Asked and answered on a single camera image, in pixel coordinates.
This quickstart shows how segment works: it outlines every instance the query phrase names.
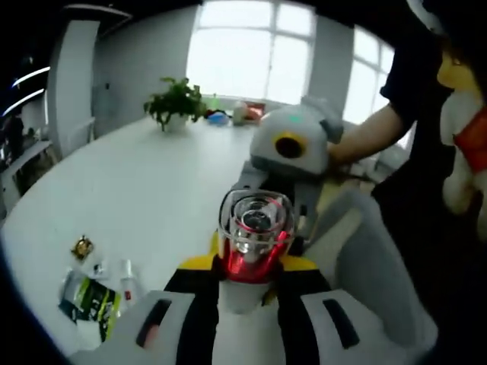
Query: red object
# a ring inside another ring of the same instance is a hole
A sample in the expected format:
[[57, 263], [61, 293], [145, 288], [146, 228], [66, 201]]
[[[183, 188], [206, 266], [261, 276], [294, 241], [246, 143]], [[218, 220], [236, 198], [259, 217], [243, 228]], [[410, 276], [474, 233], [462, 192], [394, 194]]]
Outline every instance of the red object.
[[271, 273], [277, 268], [279, 258], [286, 252], [287, 243], [275, 244], [271, 250], [255, 262], [245, 262], [245, 254], [232, 250], [229, 239], [224, 241], [223, 261], [227, 279], [250, 284], [262, 284], [270, 280]]
[[465, 129], [454, 136], [473, 173], [487, 170], [487, 107], [483, 107]]

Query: plush toy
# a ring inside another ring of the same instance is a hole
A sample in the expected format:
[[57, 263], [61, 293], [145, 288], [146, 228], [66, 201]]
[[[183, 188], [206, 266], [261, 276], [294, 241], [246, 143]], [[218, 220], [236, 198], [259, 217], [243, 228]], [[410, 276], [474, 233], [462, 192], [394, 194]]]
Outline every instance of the plush toy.
[[482, 192], [477, 231], [487, 241], [487, 106], [470, 67], [446, 51], [438, 81], [454, 89], [441, 110], [441, 141], [457, 150], [443, 199], [453, 213], [463, 214], [474, 194]]

